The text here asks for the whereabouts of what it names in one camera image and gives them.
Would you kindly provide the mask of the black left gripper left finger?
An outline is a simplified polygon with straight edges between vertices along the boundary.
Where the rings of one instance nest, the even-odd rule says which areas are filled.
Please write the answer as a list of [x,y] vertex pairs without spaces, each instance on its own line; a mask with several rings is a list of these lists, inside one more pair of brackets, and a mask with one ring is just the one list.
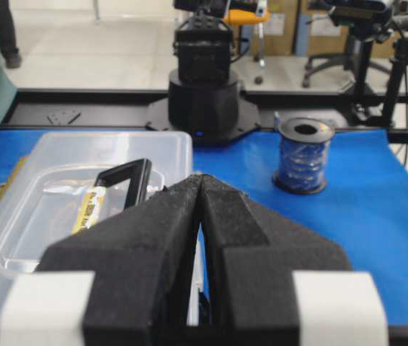
[[202,178],[50,245],[15,281],[0,345],[153,345],[187,321]]

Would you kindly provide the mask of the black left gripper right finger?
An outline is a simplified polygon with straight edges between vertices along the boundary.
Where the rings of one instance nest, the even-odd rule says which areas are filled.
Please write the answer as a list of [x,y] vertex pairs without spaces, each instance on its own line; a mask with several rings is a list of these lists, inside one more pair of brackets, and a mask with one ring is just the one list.
[[387,345],[372,276],[342,247],[204,175],[213,322],[230,345]]

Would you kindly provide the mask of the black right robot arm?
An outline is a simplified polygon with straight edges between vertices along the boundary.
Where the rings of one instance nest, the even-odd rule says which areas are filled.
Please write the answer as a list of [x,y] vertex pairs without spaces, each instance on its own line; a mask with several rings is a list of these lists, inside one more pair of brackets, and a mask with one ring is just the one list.
[[[227,1],[176,1],[191,12],[174,34],[178,67],[163,101],[169,124],[194,139],[234,137],[257,108],[231,70]],[[208,345],[387,345],[373,278],[342,247],[215,177],[198,177],[198,210],[210,290]]]

